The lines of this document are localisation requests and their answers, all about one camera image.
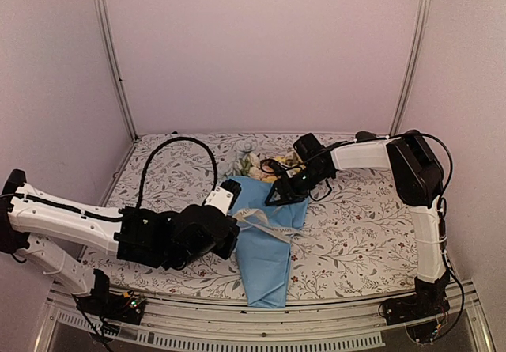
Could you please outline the yellow flower stem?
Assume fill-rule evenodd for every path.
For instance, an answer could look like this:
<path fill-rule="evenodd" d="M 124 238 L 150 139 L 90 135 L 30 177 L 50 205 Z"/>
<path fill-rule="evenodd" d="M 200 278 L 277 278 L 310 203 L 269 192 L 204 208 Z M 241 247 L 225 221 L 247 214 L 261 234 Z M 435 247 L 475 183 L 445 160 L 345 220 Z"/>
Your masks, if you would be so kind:
<path fill-rule="evenodd" d="M 300 163 L 301 159 L 299 158 L 299 156 L 296 154 L 296 152 L 291 151 L 284 156 L 270 157 L 261 160 L 260 168 L 262 171 L 275 176 L 274 179 L 275 181 L 277 179 L 277 176 L 274 173 L 275 169 L 280 170 L 281 172 L 287 172 L 289 177 L 291 177 L 297 172 L 300 172 L 301 169 L 303 168 L 303 166 L 301 167 L 299 166 Z"/>

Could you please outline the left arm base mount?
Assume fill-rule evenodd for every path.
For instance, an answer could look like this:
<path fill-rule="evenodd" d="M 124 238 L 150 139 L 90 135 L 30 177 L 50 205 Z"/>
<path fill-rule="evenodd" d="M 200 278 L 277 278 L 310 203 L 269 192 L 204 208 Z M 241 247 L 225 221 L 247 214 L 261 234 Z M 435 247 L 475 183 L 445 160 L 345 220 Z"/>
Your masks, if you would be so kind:
<path fill-rule="evenodd" d="M 134 295 L 132 291 L 123 294 L 106 293 L 102 297 L 88 295 L 74 299 L 77 301 L 77 309 L 98 316 L 101 320 L 140 325 L 145 313 L 145 298 Z"/>

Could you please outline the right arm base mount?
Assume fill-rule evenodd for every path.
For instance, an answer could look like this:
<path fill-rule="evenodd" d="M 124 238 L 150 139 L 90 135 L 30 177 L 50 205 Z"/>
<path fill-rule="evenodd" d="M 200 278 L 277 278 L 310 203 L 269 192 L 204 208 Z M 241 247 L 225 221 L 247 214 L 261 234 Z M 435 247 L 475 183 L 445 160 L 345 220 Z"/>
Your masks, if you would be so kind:
<path fill-rule="evenodd" d="M 404 297 L 391 297 L 382 301 L 378 314 L 387 325 L 408 324 L 405 327 L 408 337 L 417 344 L 433 343 L 447 323 L 449 302 L 444 294 L 435 301 L 423 295 L 412 294 Z"/>

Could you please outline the blue wrapping paper sheet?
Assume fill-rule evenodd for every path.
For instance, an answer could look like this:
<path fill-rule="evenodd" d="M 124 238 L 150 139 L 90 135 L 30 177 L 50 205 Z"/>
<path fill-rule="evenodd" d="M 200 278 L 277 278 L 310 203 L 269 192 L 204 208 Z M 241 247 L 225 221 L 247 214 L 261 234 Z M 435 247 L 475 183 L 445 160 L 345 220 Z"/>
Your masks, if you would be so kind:
<path fill-rule="evenodd" d="M 247 176 L 234 176 L 241 192 L 230 214 L 240 209 L 263 210 L 274 226 L 302 230 L 308 200 L 284 206 L 266 206 L 271 184 Z M 235 248 L 236 261 L 247 298 L 254 308 L 283 308 L 286 305 L 291 269 L 291 243 L 286 244 L 257 229 L 241 229 Z"/>

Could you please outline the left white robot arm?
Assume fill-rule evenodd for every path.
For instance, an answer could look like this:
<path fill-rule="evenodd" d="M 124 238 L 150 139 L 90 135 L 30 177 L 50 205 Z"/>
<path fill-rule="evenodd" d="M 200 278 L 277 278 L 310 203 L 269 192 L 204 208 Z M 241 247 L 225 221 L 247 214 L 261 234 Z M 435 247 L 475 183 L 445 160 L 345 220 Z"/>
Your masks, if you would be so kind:
<path fill-rule="evenodd" d="M 240 232 L 228 212 L 240 192 L 238 182 L 226 180 L 203 204 L 180 212 L 98 207 L 49 195 L 28 184 L 24 171 L 14 169 L 1 191 L 1 251 L 28 260 L 109 316 L 118 304 L 105 289 L 107 275 L 78 262 L 57 239 L 165 270 L 182 270 L 208 253 L 228 259 Z"/>

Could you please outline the cream printed ribbon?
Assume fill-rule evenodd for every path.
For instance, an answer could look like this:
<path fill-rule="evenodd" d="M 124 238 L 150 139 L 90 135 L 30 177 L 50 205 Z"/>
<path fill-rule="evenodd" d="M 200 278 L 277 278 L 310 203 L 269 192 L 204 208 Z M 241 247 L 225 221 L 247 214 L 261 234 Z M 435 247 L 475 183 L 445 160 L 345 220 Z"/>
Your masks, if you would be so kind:
<path fill-rule="evenodd" d="M 290 244 L 293 237 L 305 237 L 300 230 L 274 226 L 266 213 L 260 209 L 243 208 L 235 212 L 233 217 L 241 229 L 257 229 L 286 244 Z"/>

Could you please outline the blue hydrangea stem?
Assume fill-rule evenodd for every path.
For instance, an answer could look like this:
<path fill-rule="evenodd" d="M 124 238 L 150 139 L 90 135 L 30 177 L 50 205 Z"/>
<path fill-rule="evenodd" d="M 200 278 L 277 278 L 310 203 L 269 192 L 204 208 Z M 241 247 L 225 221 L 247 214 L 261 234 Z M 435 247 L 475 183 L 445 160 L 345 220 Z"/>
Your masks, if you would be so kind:
<path fill-rule="evenodd" d="M 235 160 L 232 163 L 232 171 L 238 176 L 250 176 L 250 171 L 255 172 L 259 168 L 259 156 L 255 153 L 256 144 L 249 141 L 236 143 Z"/>

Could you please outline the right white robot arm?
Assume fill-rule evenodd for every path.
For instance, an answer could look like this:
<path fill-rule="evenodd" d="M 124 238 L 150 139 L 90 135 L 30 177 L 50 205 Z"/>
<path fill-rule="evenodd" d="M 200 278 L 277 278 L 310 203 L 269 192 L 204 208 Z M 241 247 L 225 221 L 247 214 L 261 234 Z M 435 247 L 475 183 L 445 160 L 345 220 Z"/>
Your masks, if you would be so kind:
<path fill-rule="evenodd" d="M 314 134 L 301 136 L 293 148 L 301 162 L 285 167 L 273 159 L 262 161 L 261 169 L 276 180 L 265 199 L 266 206 L 303 202 L 321 182 L 338 172 L 370 168 L 391 171 L 395 190 L 408 207 L 414 226 L 418 253 L 417 277 L 409 310 L 416 317 L 427 316 L 440 302 L 437 289 L 445 289 L 451 272 L 446 252 L 446 199 L 444 192 L 451 176 L 427 143 L 428 134 L 417 130 L 392 137 L 379 137 L 367 131 L 352 141 L 324 146 Z"/>

